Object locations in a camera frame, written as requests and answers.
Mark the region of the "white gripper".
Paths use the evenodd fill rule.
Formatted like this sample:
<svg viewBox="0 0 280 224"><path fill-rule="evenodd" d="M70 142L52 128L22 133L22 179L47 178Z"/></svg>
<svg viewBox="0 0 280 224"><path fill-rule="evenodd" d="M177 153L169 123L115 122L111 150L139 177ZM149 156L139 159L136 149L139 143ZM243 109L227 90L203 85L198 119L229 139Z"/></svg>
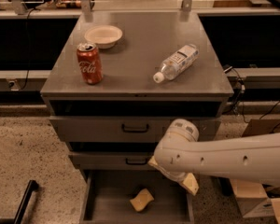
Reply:
<svg viewBox="0 0 280 224"><path fill-rule="evenodd" d="M196 177L193 173L185 172L170 172L163 167L161 167L155 160L155 157L152 156L148 161L148 164L158 171L160 171L168 179L178 183L182 188L184 188L188 193L195 196L199 190L199 185Z"/></svg>

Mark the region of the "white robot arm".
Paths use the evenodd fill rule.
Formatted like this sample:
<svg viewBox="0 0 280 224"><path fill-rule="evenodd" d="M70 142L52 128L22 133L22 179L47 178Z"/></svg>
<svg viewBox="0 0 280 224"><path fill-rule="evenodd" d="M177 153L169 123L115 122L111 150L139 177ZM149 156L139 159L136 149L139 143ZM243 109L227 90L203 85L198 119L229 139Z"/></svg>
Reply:
<svg viewBox="0 0 280 224"><path fill-rule="evenodd" d="M148 164L189 193L188 174L210 175L280 187L280 133L226 140L198 140L196 126L176 119L157 144Z"/></svg>

